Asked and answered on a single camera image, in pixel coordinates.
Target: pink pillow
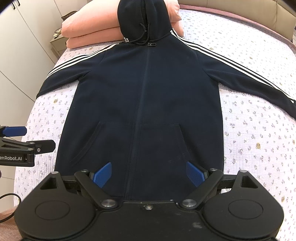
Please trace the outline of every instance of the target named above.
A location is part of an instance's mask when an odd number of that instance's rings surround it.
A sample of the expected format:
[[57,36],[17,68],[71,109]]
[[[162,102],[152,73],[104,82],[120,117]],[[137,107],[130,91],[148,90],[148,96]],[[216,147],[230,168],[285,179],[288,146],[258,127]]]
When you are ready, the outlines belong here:
[[[172,27],[181,37],[184,36],[182,21],[172,23]],[[79,37],[69,38],[67,40],[67,47],[69,49],[82,47],[90,44],[98,44],[116,40],[123,40],[120,27],[100,30],[91,34],[86,34]]]
[[[120,0],[92,0],[62,24],[62,35],[68,38],[119,27],[117,8]],[[164,0],[170,21],[181,20],[178,0]]]

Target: pink bed edge trim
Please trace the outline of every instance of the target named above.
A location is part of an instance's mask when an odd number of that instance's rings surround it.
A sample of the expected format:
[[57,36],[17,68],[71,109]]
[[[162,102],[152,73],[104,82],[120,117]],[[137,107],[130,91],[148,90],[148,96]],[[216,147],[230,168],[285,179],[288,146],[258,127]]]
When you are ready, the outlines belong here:
[[210,13],[215,13],[215,14],[219,14],[219,15],[223,15],[223,16],[227,16],[227,17],[231,17],[231,18],[235,18],[235,19],[239,19],[242,20],[244,22],[248,22],[248,23],[252,23],[256,26],[259,26],[261,28],[264,28],[265,30],[267,30],[270,35],[274,34],[276,35],[278,38],[280,38],[282,40],[282,42],[286,43],[290,48],[292,48],[292,50],[294,50],[296,52],[296,46],[289,41],[288,39],[286,39],[284,36],[278,34],[277,32],[273,31],[272,29],[254,22],[250,19],[241,17],[239,15],[236,15],[234,13],[230,13],[230,12],[226,12],[226,11],[222,11],[222,10],[218,10],[218,9],[213,9],[213,8],[208,8],[208,7],[198,7],[198,6],[190,6],[190,5],[184,5],[184,4],[180,4],[180,9],[187,9],[187,10],[198,10],[198,11],[202,11],[202,12],[210,12]]

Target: silver bolt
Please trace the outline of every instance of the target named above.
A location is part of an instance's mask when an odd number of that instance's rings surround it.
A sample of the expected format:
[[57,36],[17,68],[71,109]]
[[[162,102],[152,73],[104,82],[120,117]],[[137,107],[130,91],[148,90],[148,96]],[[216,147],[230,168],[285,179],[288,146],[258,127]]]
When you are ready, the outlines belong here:
[[114,207],[116,205],[116,201],[113,199],[106,199],[102,201],[102,206],[103,207]]
[[152,206],[152,205],[146,205],[146,206],[145,206],[145,209],[146,209],[146,210],[152,210],[152,209],[153,209],[153,206]]
[[196,205],[196,201],[193,200],[193,199],[185,199],[183,202],[182,202],[182,205],[184,207],[194,207]]

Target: kangaroo pocket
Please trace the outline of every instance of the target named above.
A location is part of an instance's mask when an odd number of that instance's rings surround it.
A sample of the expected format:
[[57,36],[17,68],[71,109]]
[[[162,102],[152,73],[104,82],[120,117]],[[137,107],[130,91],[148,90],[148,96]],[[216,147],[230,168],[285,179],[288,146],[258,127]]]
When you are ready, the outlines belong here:
[[88,142],[71,161],[72,168],[96,172],[111,162],[112,175],[102,189],[111,196],[124,196],[124,181],[133,128],[133,124],[100,121]]
[[185,198],[195,189],[186,175],[189,160],[179,124],[142,124],[132,199]]

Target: hood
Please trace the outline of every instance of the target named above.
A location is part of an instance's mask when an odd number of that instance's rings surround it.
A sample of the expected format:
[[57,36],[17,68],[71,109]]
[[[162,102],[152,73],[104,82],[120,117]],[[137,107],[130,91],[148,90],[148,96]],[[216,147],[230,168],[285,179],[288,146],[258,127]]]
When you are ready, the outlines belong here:
[[126,42],[144,45],[172,30],[163,0],[120,0],[117,15]]

